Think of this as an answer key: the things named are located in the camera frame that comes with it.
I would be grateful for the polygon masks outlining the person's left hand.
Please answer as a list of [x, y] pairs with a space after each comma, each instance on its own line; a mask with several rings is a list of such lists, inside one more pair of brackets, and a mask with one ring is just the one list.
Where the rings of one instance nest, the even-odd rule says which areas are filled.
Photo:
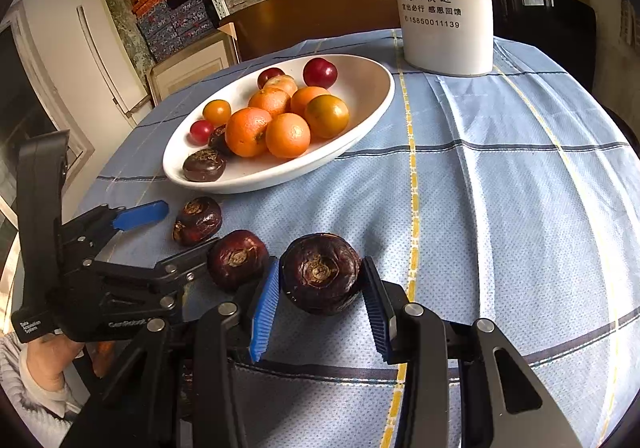
[[[115, 360], [115, 345], [96, 342], [89, 345], [89, 357], [93, 373], [98, 378], [106, 376]], [[64, 370], [84, 350], [86, 344], [78, 343], [66, 335], [43, 335], [27, 344], [26, 366], [32, 379], [43, 390], [57, 392], [64, 386]]]

